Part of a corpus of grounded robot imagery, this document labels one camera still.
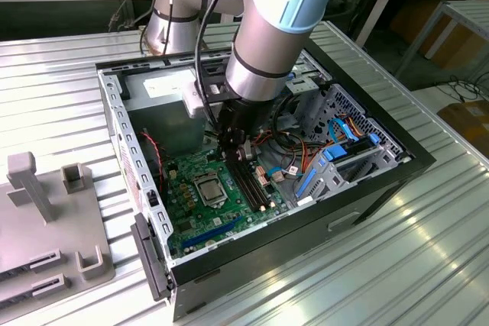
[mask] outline green motherboard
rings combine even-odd
[[[255,161],[247,165],[252,172],[258,163]],[[289,210],[271,182],[267,188],[260,189],[273,202],[273,207],[253,211],[225,162],[216,160],[214,150],[168,160],[164,168],[170,174],[166,207],[173,224],[173,234],[168,241],[173,257],[183,257],[204,246],[212,246],[219,240]],[[215,174],[227,195],[222,206],[217,208],[204,205],[202,191],[197,187],[200,176]]]

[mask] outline cpu socket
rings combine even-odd
[[[215,172],[199,176],[193,183],[195,183],[200,198],[205,206],[210,206],[216,209],[221,208],[228,198],[228,195]]]

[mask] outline table leg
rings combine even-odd
[[[453,20],[450,21],[449,25],[446,26],[446,28],[438,36],[438,38],[433,43],[433,45],[431,45],[431,47],[429,48],[428,52],[425,55],[426,59],[431,59],[433,55],[436,54],[436,51],[438,51],[438,49],[443,45],[446,39],[450,36],[450,33],[455,29],[456,25],[457,25],[456,21]]]
[[[445,3],[442,2],[442,3],[438,4],[438,7],[436,7],[435,11],[433,12],[433,14],[429,18],[429,20],[425,23],[425,25],[421,29],[421,32],[416,36],[414,41],[408,47],[407,51],[405,52],[405,54],[403,56],[403,59],[400,62],[399,68],[397,68],[396,72],[394,73],[394,76],[396,78],[399,79],[399,76],[406,69],[406,67],[409,65],[411,59],[416,54],[416,51],[421,47],[421,45],[423,44],[423,41],[426,39],[426,37],[432,31],[433,27],[435,27],[435,25],[439,21],[439,19],[442,17],[443,7],[445,7]]]
[[[358,35],[357,40],[355,41],[355,43],[359,47],[363,47],[365,45],[365,42],[367,42],[368,36],[370,36],[370,33],[374,29],[375,24],[379,20],[379,17],[381,16],[388,2],[389,0],[377,0],[375,2],[375,5],[372,8],[370,14],[368,15],[364,27],[361,29],[360,34]]]

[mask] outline white table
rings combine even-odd
[[[207,45],[229,45],[235,29],[211,26]],[[485,326],[489,162],[334,26],[321,24],[312,37],[437,161],[373,218],[179,324]],[[116,268],[111,282],[10,325],[169,324],[166,304],[151,298],[130,235],[134,212],[93,67],[138,56],[138,40],[132,31],[0,44],[0,157],[31,149],[41,172],[87,163]]]

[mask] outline motherboard chip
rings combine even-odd
[[[177,225],[178,229],[180,232],[188,231],[189,229],[192,229],[192,223],[189,221],[184,221],[183,223],[180,223]]]
[[[216,173],[199,176],[194,183],[204,205],[213,208],[221,208],[224,205],[228,195]]]

